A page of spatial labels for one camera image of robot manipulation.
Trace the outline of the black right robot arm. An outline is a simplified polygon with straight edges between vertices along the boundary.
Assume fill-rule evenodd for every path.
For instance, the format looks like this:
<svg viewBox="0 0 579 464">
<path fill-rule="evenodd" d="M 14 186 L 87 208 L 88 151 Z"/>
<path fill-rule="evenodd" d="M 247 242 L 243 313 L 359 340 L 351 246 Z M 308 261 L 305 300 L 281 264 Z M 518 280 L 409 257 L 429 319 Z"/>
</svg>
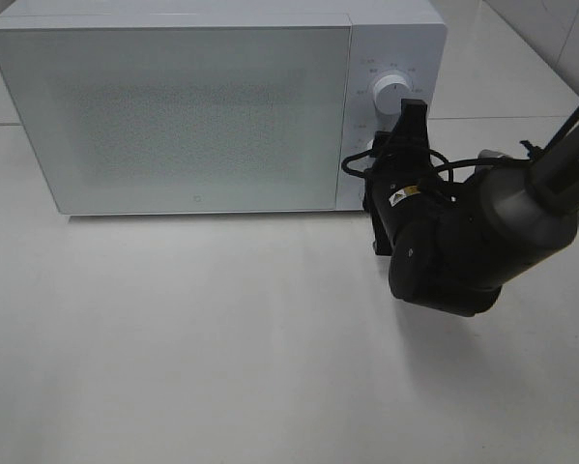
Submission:
<svg viewBox="0 0 579 464">
<path fill-rule="evenodd" d="M 392 130 L 376 133 L 364 206 L 377 254 L 390 259 L 399 300 L 471 317 L 504 284 L 569 246 L 579 223 L 579 106 L 525 159 L 483 151 L 455 164 L 429 146 L 425 102 L 404 100 Z"/>
</svg>

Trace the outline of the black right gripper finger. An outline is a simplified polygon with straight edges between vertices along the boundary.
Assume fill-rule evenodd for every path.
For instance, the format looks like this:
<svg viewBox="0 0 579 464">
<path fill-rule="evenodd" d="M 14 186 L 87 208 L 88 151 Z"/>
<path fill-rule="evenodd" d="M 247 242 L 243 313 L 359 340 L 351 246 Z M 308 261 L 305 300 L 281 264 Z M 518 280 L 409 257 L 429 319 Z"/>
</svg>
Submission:
<svg viewBox="0 0 579 464">
<path fill-rule="evenodd" d="M 372 145 L 371 145 L 371 156 L 377 158 L 381 149 L 385 147 L 391 138 L 391 133 L 385 130 L 378 130 L 375 132 Z"/>
<path fill-rule="evenodd" d="M 402 99 L 394 136 L 405 140 L 427 140 L 428 105 L 419 99 Z"/>
</svg>

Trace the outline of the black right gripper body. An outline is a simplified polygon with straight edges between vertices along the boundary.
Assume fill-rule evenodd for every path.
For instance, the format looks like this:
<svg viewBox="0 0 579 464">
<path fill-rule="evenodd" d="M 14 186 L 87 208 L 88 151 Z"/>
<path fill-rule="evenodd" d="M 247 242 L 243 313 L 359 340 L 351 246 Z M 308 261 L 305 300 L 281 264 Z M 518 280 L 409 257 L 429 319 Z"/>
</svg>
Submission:
<svg viewBox="0 0 579 464">
<path fill-rule="evenodd" d="M 363 205 L 374 233 L 374 251 L 391 256 L 399 234 L 413 221 L 431 220 L 453 205 L 453 170 L 449 160 L 427 140 L 396 138 L 365 169 Z"/>
</svg>

